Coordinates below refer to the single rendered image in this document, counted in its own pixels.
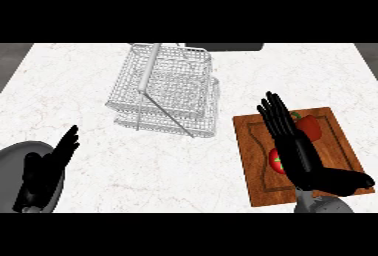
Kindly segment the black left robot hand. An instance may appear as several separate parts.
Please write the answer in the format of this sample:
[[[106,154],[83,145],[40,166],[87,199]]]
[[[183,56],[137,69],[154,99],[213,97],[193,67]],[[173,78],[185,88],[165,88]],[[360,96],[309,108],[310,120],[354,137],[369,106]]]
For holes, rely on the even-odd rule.
[[[50,203],[56,188],[80,146],[78,126],[74,125],[61,138],[52,152],[44,156],[31,152],[24,158],[22,186],[12,210],[16,213],[40,213]]]

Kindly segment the red tomato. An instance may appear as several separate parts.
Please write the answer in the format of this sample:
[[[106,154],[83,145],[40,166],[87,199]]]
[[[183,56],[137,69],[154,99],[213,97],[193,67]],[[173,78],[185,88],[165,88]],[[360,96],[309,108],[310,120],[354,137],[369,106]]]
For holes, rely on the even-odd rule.
[[[278,154],[276,149],[272,149],[270,152],[269,152],[269,165],[270,165],[275,172],[278,172],[279,174],[285,173],[283,165],[282,165],[282,162],[281,162],[281,158],[279,158],[279,154]]]

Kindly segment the brown wooden cutting board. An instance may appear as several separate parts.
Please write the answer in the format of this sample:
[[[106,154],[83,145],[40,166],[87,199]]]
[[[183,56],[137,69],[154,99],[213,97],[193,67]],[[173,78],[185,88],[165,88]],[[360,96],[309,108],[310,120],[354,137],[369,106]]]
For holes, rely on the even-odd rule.
[[[294,110],[301,116],[313,115],[322,137],[313,142],[322,163],[328,168],[363,171],[353,148],[329,107]],[[233,117],[235,134],[242,160],[250,202],[252,207],[292,203],[295,186],[285,174],[269,165],[275,143],[260,114]]]

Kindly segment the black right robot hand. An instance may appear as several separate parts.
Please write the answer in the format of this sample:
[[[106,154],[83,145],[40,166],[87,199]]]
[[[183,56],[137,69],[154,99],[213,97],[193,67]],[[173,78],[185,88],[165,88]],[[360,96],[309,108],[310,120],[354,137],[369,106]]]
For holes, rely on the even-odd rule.
[[[266,93],[257,110],[275,141],[286,177],[297,189],[319,190],[346,197],[353,195],[357,189],[374,187],[375,181],[366,173],[323,166],[310,138],[295,127],[288,108],[276,93]]]

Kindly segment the dark grey flat appliance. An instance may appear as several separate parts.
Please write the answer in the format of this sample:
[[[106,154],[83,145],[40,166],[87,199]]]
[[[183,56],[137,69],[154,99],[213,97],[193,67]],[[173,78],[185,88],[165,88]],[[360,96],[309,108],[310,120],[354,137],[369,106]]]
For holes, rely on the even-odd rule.
[[[204,48],[210,52],[260,51],[263,43],[188,43],[188,47]]]

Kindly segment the red bell pepper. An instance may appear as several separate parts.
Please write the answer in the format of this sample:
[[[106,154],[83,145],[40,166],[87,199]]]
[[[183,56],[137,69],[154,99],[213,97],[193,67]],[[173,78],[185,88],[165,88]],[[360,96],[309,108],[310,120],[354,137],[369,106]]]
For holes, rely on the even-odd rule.
[[[301,116],[297,112],[291,113],[294,117],[295,127],[306,133],[310,141],[316,141],[322,137],[322,130],[313,115]]]

